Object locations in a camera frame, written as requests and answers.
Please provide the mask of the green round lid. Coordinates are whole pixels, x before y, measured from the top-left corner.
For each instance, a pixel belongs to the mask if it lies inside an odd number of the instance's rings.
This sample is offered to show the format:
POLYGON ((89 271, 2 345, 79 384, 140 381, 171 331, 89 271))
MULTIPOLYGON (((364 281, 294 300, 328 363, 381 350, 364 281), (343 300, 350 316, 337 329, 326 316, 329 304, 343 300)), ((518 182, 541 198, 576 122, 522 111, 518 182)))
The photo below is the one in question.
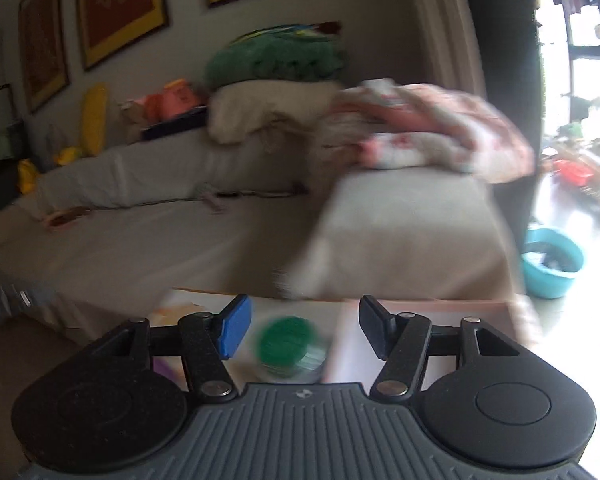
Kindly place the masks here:
POLYGON ((263 382, 313 384, 321 379, 328 346, 312 322, 283 316, 259 330, 253 352, 263 382))

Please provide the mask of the teal plastic basin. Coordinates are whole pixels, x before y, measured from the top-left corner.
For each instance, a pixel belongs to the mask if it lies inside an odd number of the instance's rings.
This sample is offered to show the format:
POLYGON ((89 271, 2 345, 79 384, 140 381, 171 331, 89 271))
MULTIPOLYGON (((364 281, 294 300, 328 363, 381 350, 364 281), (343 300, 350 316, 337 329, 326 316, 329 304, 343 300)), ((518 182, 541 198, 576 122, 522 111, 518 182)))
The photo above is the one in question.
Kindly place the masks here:
POLYGON ((526 290, 531 296, 562 298, 584 263, 582 248, 561 231, 535 226, 526 232, 521 268, 526 290))

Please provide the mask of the pink floral quilt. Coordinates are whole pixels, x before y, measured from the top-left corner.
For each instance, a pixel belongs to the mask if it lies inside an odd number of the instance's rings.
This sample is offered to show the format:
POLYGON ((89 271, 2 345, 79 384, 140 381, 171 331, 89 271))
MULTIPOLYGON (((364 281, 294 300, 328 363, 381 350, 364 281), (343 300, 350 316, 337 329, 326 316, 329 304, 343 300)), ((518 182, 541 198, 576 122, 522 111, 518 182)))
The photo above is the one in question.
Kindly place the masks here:
POLYGON ((426 166, 508 183, 533 174, 535 152, 518 127, 479 96, 391 79, 338 91, 309 152, 313 188, 354 168, 426 166))

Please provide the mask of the cream folded blanket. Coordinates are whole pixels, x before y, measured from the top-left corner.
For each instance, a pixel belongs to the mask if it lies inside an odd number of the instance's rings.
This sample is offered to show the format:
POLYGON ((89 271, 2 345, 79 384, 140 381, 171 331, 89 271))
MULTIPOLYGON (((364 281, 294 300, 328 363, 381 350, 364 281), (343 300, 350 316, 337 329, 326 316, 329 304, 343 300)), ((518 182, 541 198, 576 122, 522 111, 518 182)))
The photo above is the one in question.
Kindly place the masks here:
POLYGON ((207 130, 219 144, 238 144, 252 133, 311 131, 343 89, 338 81, 249 80, 215 91, 207 130))

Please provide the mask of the orange pink plush toy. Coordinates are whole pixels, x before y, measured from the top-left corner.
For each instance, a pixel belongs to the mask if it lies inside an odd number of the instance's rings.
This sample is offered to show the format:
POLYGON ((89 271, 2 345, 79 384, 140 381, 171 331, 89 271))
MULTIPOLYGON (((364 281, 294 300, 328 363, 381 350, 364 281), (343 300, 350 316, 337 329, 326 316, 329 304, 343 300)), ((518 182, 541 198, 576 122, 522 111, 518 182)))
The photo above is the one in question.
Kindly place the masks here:
POLYGON ((208 93, 186 79, 176 79, 157 93, 127 100, 120 105, 122 118, 132 125, 153 126, 189 113, 208 103, 208 93))

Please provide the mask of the yellow banana plush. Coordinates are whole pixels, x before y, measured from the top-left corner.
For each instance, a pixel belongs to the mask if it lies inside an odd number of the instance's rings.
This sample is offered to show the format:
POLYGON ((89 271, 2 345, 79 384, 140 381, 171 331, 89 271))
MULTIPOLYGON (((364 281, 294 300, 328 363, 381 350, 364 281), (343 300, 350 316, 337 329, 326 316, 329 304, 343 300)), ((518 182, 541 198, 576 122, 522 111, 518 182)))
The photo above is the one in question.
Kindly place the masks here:
POLYGON ((78 144, 61 148, 53 156, 56 166, 68 166, 84 157, 99 155, 105 148, 107 129, 108 89, 95 84, 84 94, 78 144))

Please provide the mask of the green plush blanket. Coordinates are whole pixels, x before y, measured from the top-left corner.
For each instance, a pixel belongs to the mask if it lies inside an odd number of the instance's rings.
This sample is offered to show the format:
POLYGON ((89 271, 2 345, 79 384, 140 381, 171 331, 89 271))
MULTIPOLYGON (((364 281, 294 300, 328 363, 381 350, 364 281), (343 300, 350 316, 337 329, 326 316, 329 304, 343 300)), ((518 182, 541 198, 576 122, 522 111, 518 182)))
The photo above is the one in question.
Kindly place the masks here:
POLYGON ((216 90, 249 80, 336 80, 347 66, 342 24, 278 25, 248 32, 217 51, 204 80, 216 90))

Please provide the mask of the middle red gold framed picture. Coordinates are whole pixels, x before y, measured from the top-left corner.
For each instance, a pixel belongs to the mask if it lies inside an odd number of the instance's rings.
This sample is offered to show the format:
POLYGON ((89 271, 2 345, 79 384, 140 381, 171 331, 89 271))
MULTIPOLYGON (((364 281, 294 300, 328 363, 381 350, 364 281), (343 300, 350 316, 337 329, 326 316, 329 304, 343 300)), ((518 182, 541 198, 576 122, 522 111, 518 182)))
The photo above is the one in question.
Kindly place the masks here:
POLYGON ((76 16, 87 72, 170 25, 166 0, 76 0, 76 16))

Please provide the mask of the left red gold framed picture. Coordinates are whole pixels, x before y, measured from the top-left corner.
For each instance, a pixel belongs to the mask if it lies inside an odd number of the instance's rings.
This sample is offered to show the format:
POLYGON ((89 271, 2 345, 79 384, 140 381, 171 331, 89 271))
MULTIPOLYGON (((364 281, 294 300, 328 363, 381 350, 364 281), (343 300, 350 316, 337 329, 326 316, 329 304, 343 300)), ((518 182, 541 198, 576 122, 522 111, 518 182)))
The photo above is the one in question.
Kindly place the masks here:
POLYGON ((18 42, 24 98, 35 114, 70 84, 61 0, 21 0, 18 42))

